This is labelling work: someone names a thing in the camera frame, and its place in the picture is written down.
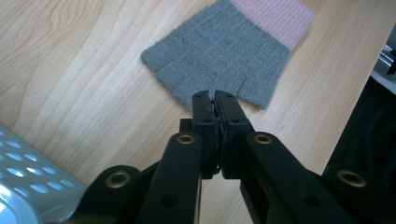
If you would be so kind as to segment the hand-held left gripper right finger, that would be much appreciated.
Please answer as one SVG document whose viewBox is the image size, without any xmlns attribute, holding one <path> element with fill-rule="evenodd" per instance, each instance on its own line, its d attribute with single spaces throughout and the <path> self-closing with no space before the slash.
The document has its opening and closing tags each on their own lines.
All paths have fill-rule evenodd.
<svg viewBox="0 0 396 224">
<path fill-rule="evenodd" d="M 252 126 L 236 98 L 226 91 L 216 91 L 215 108 L 219 116 L 219 167 L 224 178 L 240 179 L 243 148 Z"/>
</svg>

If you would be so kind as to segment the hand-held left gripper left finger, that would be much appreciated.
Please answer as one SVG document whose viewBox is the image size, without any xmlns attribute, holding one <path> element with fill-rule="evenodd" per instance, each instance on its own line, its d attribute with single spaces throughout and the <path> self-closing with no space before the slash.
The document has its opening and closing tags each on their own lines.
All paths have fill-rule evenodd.
<svg viewBox="0 0 396 224">
<path fill-rule="evenodd" d="M 211 179 L 219 172 L 218 146 L 219 130 L 214 106 L 208 91 L 200 91 L 192 96 L 192 118 L 181 119 L 182 132 L 194 132 L 203 140 L 202 179 Z"/>
</svg>

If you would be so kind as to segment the grey and pink knitted sock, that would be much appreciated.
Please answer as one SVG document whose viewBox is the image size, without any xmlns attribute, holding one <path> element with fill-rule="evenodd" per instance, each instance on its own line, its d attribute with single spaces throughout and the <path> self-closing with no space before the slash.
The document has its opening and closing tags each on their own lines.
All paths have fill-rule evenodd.
<svg viewBox="0 0 396 224">
<path fill-rule="evenodd" d="M 299 0 L 218 0 L 141 59 L 186 107 L 198 91 L 227 91 L 264 109 L 314 18 Z"/>
</svg>

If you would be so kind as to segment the metal stand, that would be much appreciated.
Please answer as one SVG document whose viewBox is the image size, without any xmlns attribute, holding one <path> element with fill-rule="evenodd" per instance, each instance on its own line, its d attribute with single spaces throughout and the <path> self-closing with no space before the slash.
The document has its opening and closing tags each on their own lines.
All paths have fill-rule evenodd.
<svg viewBox="0 0 396 224">
<path fill-rule="evenodd" d="M 382 78 L 396 85 L 396 25 L 382 48 L 374 70 Z"/>
</svg>

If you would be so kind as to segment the light blue perforated plastic basket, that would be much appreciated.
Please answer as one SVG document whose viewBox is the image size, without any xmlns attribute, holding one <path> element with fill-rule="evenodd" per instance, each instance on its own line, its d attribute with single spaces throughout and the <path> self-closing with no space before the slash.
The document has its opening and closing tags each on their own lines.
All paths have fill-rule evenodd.
<svg viewBox="0 0 396 224">
<path fill-rule="evenodd" d="M 86 187 L 0 124 L 0 224 L 69 219 Z"/>
</svg>

